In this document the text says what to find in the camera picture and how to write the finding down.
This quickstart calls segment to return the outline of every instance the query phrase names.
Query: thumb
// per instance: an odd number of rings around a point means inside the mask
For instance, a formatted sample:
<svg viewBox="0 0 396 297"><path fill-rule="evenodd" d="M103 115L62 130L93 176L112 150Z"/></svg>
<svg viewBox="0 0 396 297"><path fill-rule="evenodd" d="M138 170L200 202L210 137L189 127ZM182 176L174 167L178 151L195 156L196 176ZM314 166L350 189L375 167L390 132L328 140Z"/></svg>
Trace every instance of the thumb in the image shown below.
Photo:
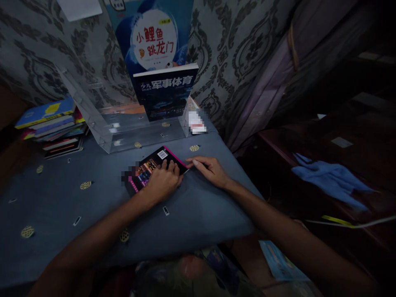
<svg viewBox="0 0 396 297"><path fill-rule="evenodd" d="M210 171L206 169L206 167L199 161L193 159L194 166L205 176L207 179L210 178Z"/></svg>

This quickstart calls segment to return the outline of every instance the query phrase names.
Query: barcode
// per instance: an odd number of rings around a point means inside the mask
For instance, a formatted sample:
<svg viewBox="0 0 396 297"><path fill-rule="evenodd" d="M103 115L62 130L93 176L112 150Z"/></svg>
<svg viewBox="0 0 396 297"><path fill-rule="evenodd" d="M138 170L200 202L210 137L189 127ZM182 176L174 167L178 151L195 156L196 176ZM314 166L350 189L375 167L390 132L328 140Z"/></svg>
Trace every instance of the barcode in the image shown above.
<svg viewBox="0 0 396 297"><path fill-rule="evenodd" d="M157 155L161 158L161 160L163 160L168 154L164 151L160 151Z"/></svg>

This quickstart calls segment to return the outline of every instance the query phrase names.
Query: gray patterned wall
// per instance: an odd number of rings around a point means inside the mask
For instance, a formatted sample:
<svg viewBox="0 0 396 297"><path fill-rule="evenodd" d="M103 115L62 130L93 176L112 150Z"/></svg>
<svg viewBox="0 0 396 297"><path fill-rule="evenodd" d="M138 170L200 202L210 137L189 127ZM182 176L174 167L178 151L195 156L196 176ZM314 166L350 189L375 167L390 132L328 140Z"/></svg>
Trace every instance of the gray patterned wall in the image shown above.
<svg viewBox="0 0 396 297"><path fill-rule="evenodd" d="M0 83L33 104L64 98L65 68L97 108L136 102L106 9L69 22L56 0L0 2ZM222 131L285 32L297 1L195 0L188 62L200 70L192 96Z"/></svg>

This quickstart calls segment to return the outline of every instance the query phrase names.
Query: book stack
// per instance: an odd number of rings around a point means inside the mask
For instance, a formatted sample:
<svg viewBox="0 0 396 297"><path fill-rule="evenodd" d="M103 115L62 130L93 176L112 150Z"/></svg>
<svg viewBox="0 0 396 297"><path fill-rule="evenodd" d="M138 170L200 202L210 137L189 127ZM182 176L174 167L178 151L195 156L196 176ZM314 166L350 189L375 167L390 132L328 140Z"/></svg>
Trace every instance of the book stack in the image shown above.
<svg viewBox="0 0 396 297"><path fill-rule="evenodd" d="M24 129L23 140L42 143L48 160L80 151L89 131L71 97L27 110L15 128Z"/></svg>

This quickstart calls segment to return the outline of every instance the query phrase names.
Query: white card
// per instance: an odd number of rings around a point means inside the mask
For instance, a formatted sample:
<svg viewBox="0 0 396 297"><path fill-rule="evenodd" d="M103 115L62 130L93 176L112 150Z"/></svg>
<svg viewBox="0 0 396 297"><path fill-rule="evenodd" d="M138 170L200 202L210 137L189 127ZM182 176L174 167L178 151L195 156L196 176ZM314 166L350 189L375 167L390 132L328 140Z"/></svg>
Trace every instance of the white card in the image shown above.
<svg viewBox="0 0 396 297"><path fill-rule="evenodd" d="M77 21L102 13L98 0L57 0L68 21Z"/></svg>
<svg viewBox="0 0 396 297"><path fill-rule="evenodd" d="M353 143L349 142L348 140L346 140L346 139L344 139L342 137L334 138L331 142L336 144L336 145L338 145L338 146L340 146L340 147L342 147L343 149L348 147L348 146L353 145Z"/></svg>

